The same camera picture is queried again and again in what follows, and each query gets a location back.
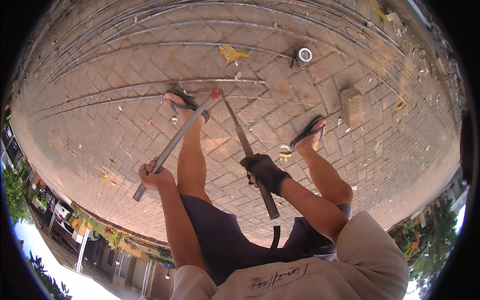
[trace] black glove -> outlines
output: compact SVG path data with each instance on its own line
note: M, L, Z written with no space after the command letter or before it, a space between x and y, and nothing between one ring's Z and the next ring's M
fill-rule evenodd
M290 177L290 174L280 170L273 163L270 156L265 154L255 154L254 157L246 157L240 161L240 164L251 172L255 179L261 182L270 192L280 196L280 184L283 179Z

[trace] person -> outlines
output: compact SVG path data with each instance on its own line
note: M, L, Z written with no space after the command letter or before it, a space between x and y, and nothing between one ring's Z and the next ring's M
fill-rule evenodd
M166 93L180 121L192 115L180 93ZM245 158L249 183L259 180L303 216L296 217L282 248L248 241L236 216L212 205L205 193L201 149L205 116L187 130L178 157L177 183L166 169L150 174L157 157L139 176L158 190L168 243L177 271L171 299L402 299L408 265L392 238L367 213L350 220L351 187L314 149L326 129L315 118L292 143L309 168L319 195L282 171L267 155Z

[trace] dark purple shorts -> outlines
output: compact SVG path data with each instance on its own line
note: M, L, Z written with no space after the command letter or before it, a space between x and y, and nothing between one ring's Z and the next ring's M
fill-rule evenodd
M236 215L227 214L197 197L180 197L197 234L207 272L217 286L237 269L293 262L314 255L325 260L336 256L336 247L331 240L313 229L304 217L295 217L292 232L283 248L270 249L248 241L240 230ZM350 216L350 204L337 206L347 217Z

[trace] sky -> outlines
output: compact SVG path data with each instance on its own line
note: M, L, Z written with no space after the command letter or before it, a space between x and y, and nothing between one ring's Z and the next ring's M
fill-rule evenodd
M41 257L45 270L48 271L50 276L55 278L59 287L60 282L63 281L67 288L70 289L68 294L73 296L72 299L119 300L118 297L104 289L93 279L80 275L59 264L52 252L50 252L47 244L43 241L35 225L29 225L25 222L18 223L14 230L17 238L24 240L25 256L30 257L31 250L34 257Z
M465 205L460 208L458 211L458 215L456 217L456 224L455 224L455 231L457 234L460 233L460 230L463 225L463 219L465 218ZM408 287L407 287L407 293L405 294L405 297L403 297L403 300L419 300L420 289L417 289L417 282L416 281L409 281L408 282Z

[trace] beige t-shirt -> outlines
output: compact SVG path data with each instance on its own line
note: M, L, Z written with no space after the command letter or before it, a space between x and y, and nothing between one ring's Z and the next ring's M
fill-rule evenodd
M236 270L220 287L203 269L175 274L171 300L402 299L408 265L392 238L367 213L352 217L338 236L338 261L316 257Z

